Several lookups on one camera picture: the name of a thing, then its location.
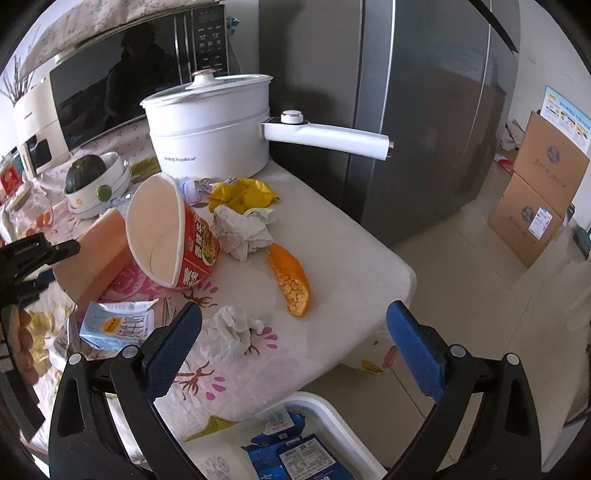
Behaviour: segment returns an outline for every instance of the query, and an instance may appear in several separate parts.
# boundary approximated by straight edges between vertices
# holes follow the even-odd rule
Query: yellow plastic bag
[[[260,180],[236,179],[228,183],[217,183],[209,195],[209,211],[218,205],[227,205],[241,215],[250,208],[268,207],[279,197]]]

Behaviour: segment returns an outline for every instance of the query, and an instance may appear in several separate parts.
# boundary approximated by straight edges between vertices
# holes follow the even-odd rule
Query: table
[[[146,127],[145,121],[127,126],[123,132],[89,144],[77,157],[90,151],[101,154],[116,150],[129,158],[126,147],[137,147],[141,138],[142,155],[136,153],[135,160],[148,157],[151,152],[145,146]],[[127,140],[130,136],[135,143]],[[67,166],[55,169],[40,179],[40,184],[58,185]],[[288,313],[264,250],[250,255],[245,262],[221,254],[212,275],[184,295],[155,285],[137,265],[124,269],[103,295],[103,300],[108,301],[166,295],[178,306],[193,300],[201,305],[204,318],[211,318],[221,306],[233,305],[264,321],[263,334],[255,338],[250,351],[240,360],[229,364],[208,362],[193,349],[180,370],[183,375],[177,377],[165,397],[156,400],[168,428],[181,441],[246,419],[333,368],[364,341],[370,339],[374,345],[372,335],[376,332],[379,336],[382,330],[386,337],[383,331],[387,306],[398,299],[409,304],[414,294],[416,278],[412,269],[303,182],[272,161],[256,178],[268,183],[281,198],[272,206],[277,220],[269,226],[269,232],[299,259],[306,272],[313,299],[304,317],[298,319]],[[52,195],[54,202],[59,201],[55,209],[61,209],[61,213],[56,215],[58,225],[48,237],[52,241],[74,238],[88,223],[68,218],[58,189],[53,189]],[[209,210],[197,212],[211,223]],[[64,320],[57,316],[54,322],[58,326]],[[391,345],[390,341],[386,353],[392,350]],[[43,410],[50,412],[59,374],[51,367],[42,380],[46,377],[54,380],[36,386],[36,390],[46,403]],[[121,408],[113,398],[109,404],[131,458],[140,460]]]

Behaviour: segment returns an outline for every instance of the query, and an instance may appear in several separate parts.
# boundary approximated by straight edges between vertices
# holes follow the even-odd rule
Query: pot lid knob
[[[213,74],[215,73],[216,69],[205,69],[199,70],[198,72],[193,73],[193,83],[187,87],[187,90],[192,88],[199,88],[205,85],[211,85],[212,83],[216,82],[215,77]]]

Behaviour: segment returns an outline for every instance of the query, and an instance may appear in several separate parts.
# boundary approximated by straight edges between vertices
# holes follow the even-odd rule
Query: kabocha squash
[[[78,192],[78,190],[91,184],[106,171],[105,162],[96,155],[86,155],[79,158],[72,164],[66,174],[66,188],[64,191],[67,194]]]
[[[297,259],[281,245],[271,244],[269,265],[277,276],[281,291],[292,315],[301,317],[310,304],[310,285]]]

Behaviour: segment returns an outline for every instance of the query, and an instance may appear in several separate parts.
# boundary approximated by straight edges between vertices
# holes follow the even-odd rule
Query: poster
[[[552,88],[546,87],[540,115],[587,154],[591,143],[591,120],[581,110]]]

